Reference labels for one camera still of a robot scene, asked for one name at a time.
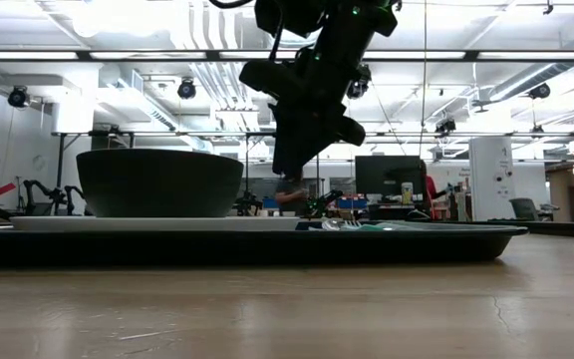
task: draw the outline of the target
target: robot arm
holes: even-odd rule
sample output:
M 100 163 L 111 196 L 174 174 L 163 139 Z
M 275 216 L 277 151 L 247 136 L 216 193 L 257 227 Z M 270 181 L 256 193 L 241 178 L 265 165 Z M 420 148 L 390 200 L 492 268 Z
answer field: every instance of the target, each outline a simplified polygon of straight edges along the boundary
M 251 1 L 223 3 L 233 8 Z M 277 100 L 270 109 L 276 119 L 273 171 L 291 176 L 338 141 L 359 146 L 365 130 L 344 116 L 342 101 L 354 83 L 368 83 L 363 55 L 375 33 L 390 36 L 398 22 L 392 6 L 397 0 L 256 0 L 260 29 L 280 38 L 283 29 L 306 37 L 321 29 L 313 48 L 298 51 L 293 62 L 250 61 L 240 81 Z M 278 48 L 274 45 L 272 54 Z
M 49 198 L 54 205 L 59 205 L 64 203 L 64 195 L 60 189 L 55 188 L 49 190 L 47 187 L 42 185 L 38 180 L 24 180 L 24 187 L 26 188 L 26 214 L 32 214 L 35 210 L 35 197 L 32 193 L 33 186 L 36 186 L 41 193 L 43 193 L 47 198 Z
M 75 210 L 75 204 L 72 201 L 72 191 L 78 193 L 81 199 L 86 198 L 84 197 L 84 193 L 77 186 L 74 185 L 66 185 L 64 187 L 64 191 L 66 192 L 66 201 L 68 202 L 66 204 L 66 208 L 68 209 L 68 215 L 72 215 Z

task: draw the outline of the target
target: black bowl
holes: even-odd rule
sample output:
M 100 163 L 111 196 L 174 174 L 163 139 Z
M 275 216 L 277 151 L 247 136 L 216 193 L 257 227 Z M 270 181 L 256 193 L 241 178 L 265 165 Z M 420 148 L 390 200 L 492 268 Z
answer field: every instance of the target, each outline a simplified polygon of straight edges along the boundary
M 168 150 L 99 150 L 77 156 L 79 180 L 97 217 L 223 217 L 243 164 Z

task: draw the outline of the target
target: computer monitor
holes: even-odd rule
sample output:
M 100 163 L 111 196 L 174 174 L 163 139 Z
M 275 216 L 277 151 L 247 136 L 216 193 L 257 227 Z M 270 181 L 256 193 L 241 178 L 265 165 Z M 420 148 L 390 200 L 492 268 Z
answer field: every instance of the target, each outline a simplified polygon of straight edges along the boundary
M 410 182 L 414 194 L 424 194 L 422 160 L 418 156 L 356 156 L 356 191 L 383 195 L 402 194 Z

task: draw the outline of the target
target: desk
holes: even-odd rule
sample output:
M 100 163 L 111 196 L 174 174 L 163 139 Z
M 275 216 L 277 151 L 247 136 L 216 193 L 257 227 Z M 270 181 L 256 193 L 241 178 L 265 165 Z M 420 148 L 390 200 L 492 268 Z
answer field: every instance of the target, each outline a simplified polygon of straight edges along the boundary
M 0 271 L 0 358 L 574 358 L 574 238 L 468 265 Z

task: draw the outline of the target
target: white pillar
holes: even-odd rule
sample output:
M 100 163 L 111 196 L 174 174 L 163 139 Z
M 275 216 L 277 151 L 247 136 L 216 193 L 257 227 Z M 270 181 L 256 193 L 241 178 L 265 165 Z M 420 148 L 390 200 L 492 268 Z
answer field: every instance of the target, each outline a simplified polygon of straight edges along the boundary
M 469 143 L 473 220 L 515 218 L 510 138 L 477 138 Z
M 76 77 L 69 78 L 81 89 L 81 93 L 70 93 L 53 107 L 55 132 L 86 133 L 93 128 L 95 107 L 97 105 L 97 88 L 99 87 L 99 67 L 90 66 L 77 69 Z M 67 137 L 66 144 L 74 137 Z M 66 185 L 81 187 L 77 171 L 77 155 L 91 149 L 92 139 L 80 137 L 64 151 L 61 188 Z M 73 193 L 75 213 L 83 213 L 85 202 Z

